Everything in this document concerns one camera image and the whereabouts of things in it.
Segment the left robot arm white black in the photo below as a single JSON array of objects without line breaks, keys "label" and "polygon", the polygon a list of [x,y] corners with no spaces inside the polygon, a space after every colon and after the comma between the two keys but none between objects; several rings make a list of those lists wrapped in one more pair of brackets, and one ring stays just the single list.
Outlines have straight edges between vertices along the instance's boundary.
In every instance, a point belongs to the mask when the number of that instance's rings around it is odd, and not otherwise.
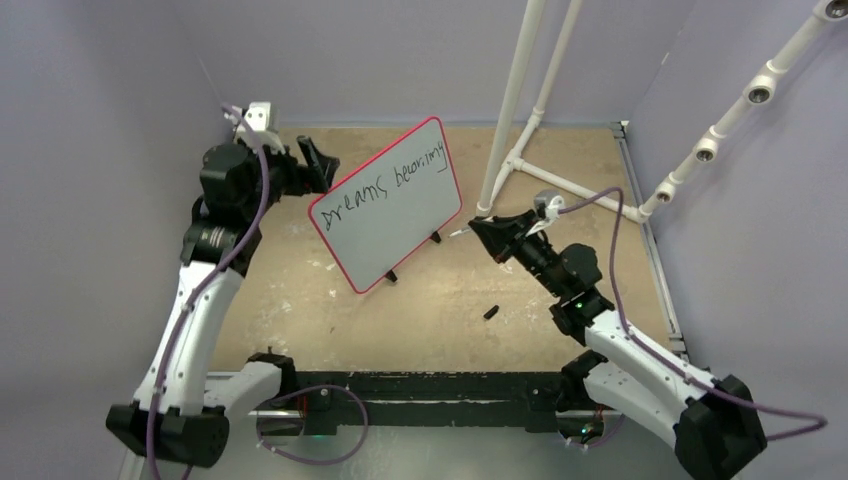
[{"label": "left robot arm white black", "polygon": [[262,239],[259,219],[282,196],[324,194],[340,166],[308,136],[303,155],[288,146],[253,149],[242,140],[202,157],[201,195],[183,237],[175,302],[154,360],[127,404],[114,404],[106,428],[150,463],[210,468],[222,457],[231,427],[267,402],[292,405],[294,361],[271,351],[252,354],[221,386],[208,389],[211,357],[226,314]]}]

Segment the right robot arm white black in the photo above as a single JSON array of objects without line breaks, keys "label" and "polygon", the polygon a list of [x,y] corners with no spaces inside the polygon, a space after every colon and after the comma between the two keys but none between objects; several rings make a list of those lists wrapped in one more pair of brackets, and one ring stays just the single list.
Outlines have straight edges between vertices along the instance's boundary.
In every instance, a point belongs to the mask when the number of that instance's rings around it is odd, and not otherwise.
[{"label": "right robot arm white black", "polygon": [[497,263],[517,261],[554,298],[557,329],[585,347],[562,370],[560,410],[591,401],[611,407],[667,444],[693,479],[732,479],[767,448],[747,385],[716,378],[642,336],[604,297],[594,248],[557,251],[537,215],[475,217],[470,230]]}]

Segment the black marker cap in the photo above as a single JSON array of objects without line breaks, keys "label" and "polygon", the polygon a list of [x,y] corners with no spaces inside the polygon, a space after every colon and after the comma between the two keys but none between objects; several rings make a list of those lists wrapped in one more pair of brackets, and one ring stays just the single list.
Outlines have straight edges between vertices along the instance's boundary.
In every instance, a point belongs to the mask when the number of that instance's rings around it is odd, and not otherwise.
[{"label": "black marker cap", "polygon": [[498,312],[500,307],[498,305],[492,306],[483,314],[483,319],[488,321],[491,320]]}]

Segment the whiteboard with red frame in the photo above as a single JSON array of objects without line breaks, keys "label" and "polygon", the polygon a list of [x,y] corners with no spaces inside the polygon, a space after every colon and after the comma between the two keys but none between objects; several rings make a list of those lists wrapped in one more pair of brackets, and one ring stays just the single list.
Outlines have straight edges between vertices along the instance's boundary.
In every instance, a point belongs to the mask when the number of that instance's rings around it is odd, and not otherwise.
[{"label": "whiteboard with red frame", "polygon": [[308,216],[352,290],[364,294],[462,207],[443,123],[431,116],[314,200]]}]

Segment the black whiteboard marker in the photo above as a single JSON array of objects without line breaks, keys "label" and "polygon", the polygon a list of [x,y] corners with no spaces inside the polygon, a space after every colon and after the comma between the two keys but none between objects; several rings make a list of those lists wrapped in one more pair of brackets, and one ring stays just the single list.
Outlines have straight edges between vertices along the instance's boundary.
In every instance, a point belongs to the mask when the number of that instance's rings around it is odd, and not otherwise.
[{"label": "black whiteboard marker", "polygon": [[471,231],[471,228],[466,226],[466,227],[460,228],[460,229],[458,229],[458,230],[456,230],[456,231],[452,232],[452,233],[449,235],[449,238],[455,238],[455,237],[458,237],[458,236],[463,235],[463,234],[465,234],[465,233],[468,233],[468,232],[470,232],[470,231]]}]

